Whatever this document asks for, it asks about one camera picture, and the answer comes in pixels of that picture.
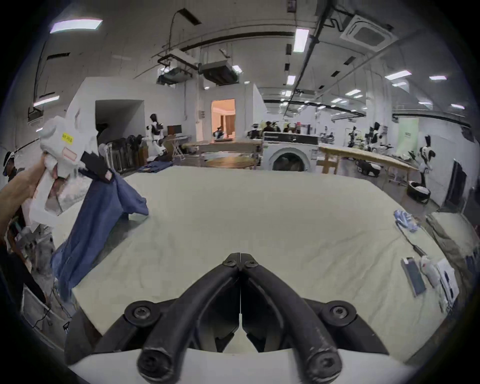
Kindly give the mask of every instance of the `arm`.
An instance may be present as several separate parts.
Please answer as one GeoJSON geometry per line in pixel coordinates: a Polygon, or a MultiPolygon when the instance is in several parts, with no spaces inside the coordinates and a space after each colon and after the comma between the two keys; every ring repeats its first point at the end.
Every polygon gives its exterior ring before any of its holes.
{"type": "Polygon", "coordinates": [[[44,156],[33,167],[18,173],[0,191],[0,234],[3,237],[7,231],[10,219],[22,203],[33,196],[36,186],[45,170],[44,156]]]}

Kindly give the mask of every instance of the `wooden board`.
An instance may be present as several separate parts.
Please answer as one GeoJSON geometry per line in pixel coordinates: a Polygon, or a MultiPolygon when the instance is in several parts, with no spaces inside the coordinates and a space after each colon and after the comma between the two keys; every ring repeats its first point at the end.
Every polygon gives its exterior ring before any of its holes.
{"type": "Polygon", "coordinates": [[[404,163],[390,156],[385,156],[374,152],[362,151],[361,149],[357,148],[339,147],[330,144],[320,144],[318,147],[322,152],[326,153],[327,155],[353,157],[355,159],[373,161],[375,163],[383,163],[388,165],[389,167],[404,169],[406,171],[418,170],[410,164],[404,163]]]}
{"type": "Polygon", "coordinates": [[[210,168],[249,168],[256,163],[257,160],[251,157],[229,156],[208,160],[205,165],[210,168]]]}

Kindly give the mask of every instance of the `yellow label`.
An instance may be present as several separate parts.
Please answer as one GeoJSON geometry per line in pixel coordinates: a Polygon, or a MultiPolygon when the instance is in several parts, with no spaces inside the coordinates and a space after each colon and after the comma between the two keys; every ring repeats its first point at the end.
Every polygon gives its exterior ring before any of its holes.
{"type": "Polygon", "coordinates": [[[65,142],[67,142],[68,144],[72,144],[73,143],[73,137],[71,137],[69,134],[67,133],[63,133],[63,135],[61,136],[61,139],[65,142]]]}

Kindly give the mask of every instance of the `white wall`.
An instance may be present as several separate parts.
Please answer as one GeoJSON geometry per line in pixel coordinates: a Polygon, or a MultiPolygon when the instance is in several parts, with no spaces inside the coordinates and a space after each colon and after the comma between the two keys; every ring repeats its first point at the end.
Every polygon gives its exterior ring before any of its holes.
{"type": "Polygon", "coordinates": [[[202,90],[201,97],[205,118],[203,120],[204,140],[211,140],[212,101],[235,99],[235,137],[245,137],[247,128],[253,124],[253,87],[254,84],[231,84],[202,90]]]}

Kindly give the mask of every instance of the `blue cloth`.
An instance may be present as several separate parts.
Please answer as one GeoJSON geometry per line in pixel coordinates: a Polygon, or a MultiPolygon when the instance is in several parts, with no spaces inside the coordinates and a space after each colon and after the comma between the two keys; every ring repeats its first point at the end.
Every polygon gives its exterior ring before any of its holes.
{"type": "Polygon", "coordinates": [[[70,235],[51,259],[63,300],[92,269],[118,219],[132,213],[148,215],[146,199],[118,173],[110,184],[99,180],[90,184],[70,235]]]}
{"type": "Polygon", "coordinates": [[[150,172],[150,173],[157,173],[165,168],[172,166],[171,161],[152,161],[143,167],[138,168],[138,172],[150,172]]]}

